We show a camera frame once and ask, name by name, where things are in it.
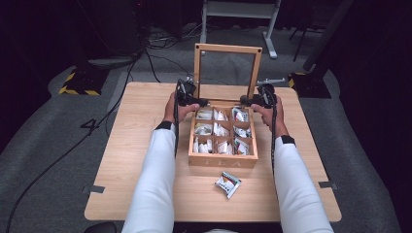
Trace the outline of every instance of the wooden frame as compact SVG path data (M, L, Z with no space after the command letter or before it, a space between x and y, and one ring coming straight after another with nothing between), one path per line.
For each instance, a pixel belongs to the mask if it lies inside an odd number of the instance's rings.
M247 53L254 55L254 64L252 66L251 78L248 86L248 93L246 94L248 99L252 99L254 96L255 86L258 81L258 67L260 65L260 57L262 48L259 47L241 47L241 46L227 46L227 45L212 45L212 44L195 44L194 45L194 74L193 80L196 85L196 91L194 97L200 96L200 67L201 67L201 53L203 51L220 51L220 52L234 52L234 53Z
M246 53L252 54L254 56L253 66L251 77L249 81L248 91L246 93L248 99L252 99L255 92L256 83L258 80L258 67L260 64L260 57L262 48L256 47L240 47L240 46L226 46L226 45L211 45L211 44L195 44L194 50L194 83L196 85L196 91L194 92L194 97L200 97L200 67L201 67L201 57L202 52L204 51L218 51L218 52L237 52L237 53ZM227 100L227 99L210 99L209 103L212 109L221 109L231 112L231 109L237 106L240 106L240 98L238 101ZM229 117L229 121L219 121L215 119L211 120L200 120L196 119L196 113L193 114L190 126L190 138L189 138L189 165L191 166L207 166L207 167L239 167L239 168L253 168L258 162L258 147L255 134L255 125L254 125L254 112L251 108L243 108L244 112L249 115L248 127L252 132L252 138L241 139L244 142L247 142L249 145L249 155L231 155L231 154L220 154L216 152L215 146L221 140L231 141L231 144L234 146L235 135L233 132L233 125L236 122L232 119L232 116ZM198 122L207 122L212 124L214 123L226 124L228 130L230 131L229 137L221 136L199 136L195 135L194 128L195 124ZM193 143L195 138L203 137L203 140L210 139L213 141L214 149L212 153L199 153L193 152Z

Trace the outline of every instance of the black tape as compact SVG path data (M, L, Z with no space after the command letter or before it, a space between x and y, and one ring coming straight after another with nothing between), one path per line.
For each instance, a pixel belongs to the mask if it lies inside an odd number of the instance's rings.
M105 188L104 186L96 186L96 185L93 185L91 187L84 186L83 190L82 190L82 193L84 193L84 194L90 194L91 192L103 193L104 188Z
M333 183L333 182L319 182L319 187L320 187L320 188L331 187L331 188L334 189L334 190L337 189L336 183Z

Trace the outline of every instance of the hand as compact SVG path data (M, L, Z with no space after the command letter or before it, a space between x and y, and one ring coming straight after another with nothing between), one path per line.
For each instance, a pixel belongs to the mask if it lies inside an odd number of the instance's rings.
M167 120L172 122L173 124L176 124L175 122L175 117L174 117L174 108L175 108L175 92L172 92L170 94L169 101L166 104L166 107L164 109L164 118L163 121ZM192 105L187 105L187 106L179 106L178 107L178 112L179 112L179 122L185 119L186 115L190 112L196 111L197 109L200 108L198 104L192 104Z
M289 135L288 129L284 122L284 111L282 105L282 99L276 95L276 125L275 125L275 136L280 137L282 135ZM273 118L273 109L265 109L260 105L253 104L252 109L261 114L261 119L264 124L269 126L269 130L272 131L272 118Z

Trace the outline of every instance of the chair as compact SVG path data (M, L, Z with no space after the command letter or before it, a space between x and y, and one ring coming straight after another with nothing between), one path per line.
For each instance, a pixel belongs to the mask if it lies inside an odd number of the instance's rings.
M102 222L88 227L84 233L116 233L117 230L114 223Z
M293 61L296 61L297 55L299 53L306 32L322 33L326 29L330 20L332 19L338 6L339 4L335 1L331 1L331 3L322 3L320 1L314 1L312 6L308 6L309 11L306 13L302 13L303 17L300 23L296 26L295 30L289 37L289 40L291 40L297 30L303 31L296 52L294 53Z

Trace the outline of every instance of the handheld controller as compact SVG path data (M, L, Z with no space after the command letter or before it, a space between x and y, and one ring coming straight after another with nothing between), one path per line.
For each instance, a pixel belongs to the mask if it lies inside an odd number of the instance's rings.
M240 97L240 103L248 107L252 104L258 104L265 109L271 109L273 108L273 105L276 105L275 88L272 84L263 84L257 88L257 91L258 94L254 94L252 99L248 99L246 95L242 95Z
M193 93L196 91L196 86L193 81L178 80L177 98L180 106L191 104L199 104L200 107L205 107L209 104L209 100L202 98L194 98Z

